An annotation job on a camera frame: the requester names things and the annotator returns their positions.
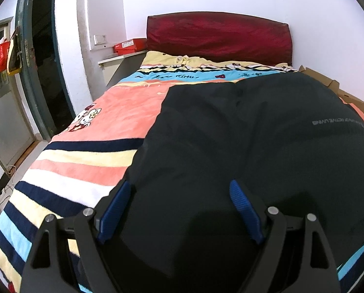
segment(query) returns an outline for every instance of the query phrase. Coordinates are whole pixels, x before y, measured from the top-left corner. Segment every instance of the bolt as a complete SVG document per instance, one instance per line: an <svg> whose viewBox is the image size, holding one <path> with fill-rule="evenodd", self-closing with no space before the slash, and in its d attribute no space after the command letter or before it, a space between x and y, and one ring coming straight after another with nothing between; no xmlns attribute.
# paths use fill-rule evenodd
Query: bolt
<svg viewBox="0 0 364 293"><path fill-rule="evenodd" d="M308 214L308 215L307 215L307 219L308 219L309 221L315 221L315 220L316 220L316 216L315 216L314 214Z"/></svg>
<svg viewBox="0 0 364 293"><path fill-rule="evenodd" d="M268 213L271 215L277 215L279 212L277 207L271 206L268 208Z"/></svg>
<svg viewBox="0 0 364 293"><path fill-rule="evenodd" d="M83 210L83 215L88 217L91 216L94 213L94 210L92 208L86 208Z"/></svg>
<svg viewBox="0 0 364 293"><path fill-rule="evenodd" d="M54 219L54 215L52 215L52 214L49 214L49 215L47 215L47 216L45 217L45 221L46 221L47 223L50 223L53 219Z"/></svg>

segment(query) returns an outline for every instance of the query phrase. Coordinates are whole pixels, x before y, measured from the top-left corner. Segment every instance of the plastic bag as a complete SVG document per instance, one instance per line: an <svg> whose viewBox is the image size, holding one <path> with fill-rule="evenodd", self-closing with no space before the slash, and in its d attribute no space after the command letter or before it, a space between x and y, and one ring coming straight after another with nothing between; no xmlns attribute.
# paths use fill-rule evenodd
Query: plastic bag
<svg viewBox="0 0 364 293"><path fill-rule="evenodd" d="M9 56L10 42L7 39L0 44L0 73L7 69L7 59Z"/></svg>

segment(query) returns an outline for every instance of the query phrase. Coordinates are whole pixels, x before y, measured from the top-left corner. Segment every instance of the headboard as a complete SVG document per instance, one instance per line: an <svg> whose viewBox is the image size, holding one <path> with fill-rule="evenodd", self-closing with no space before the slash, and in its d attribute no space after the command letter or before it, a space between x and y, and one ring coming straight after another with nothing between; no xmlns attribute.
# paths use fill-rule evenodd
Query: headboard
<svg viewBox="0 0 364 293"><path fill-rule="evenodd" d="M180 12L149 16L148 50L276 65L292 64L292 38L286 23L226 12Z"/></svg>

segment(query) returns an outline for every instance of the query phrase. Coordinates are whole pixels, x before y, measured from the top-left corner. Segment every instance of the hello kitty print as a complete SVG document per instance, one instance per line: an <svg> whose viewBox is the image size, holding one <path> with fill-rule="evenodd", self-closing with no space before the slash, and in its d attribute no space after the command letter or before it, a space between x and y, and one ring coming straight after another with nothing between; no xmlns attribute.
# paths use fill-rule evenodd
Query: hello kitty print
<svg viewBox="0 0 364 293"><path fill-rule="evenodd" d="M63 132L75 132L91 125L91 121L101 112L102 108L92 109L96 103L93 103L80 112L76 118L72 121L70 126Z"/></svg>

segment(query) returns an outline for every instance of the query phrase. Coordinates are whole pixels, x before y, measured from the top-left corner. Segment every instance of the wall outlet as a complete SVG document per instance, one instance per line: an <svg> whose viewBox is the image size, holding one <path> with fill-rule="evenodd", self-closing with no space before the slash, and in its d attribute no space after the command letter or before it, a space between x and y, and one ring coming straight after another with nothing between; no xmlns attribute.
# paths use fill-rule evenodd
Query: wall outlet
<svg viewBox="0 0 364 293"><path fill-rule="evenodd" d="M107 44L106 35L94 35L94 45Z"/></svg>

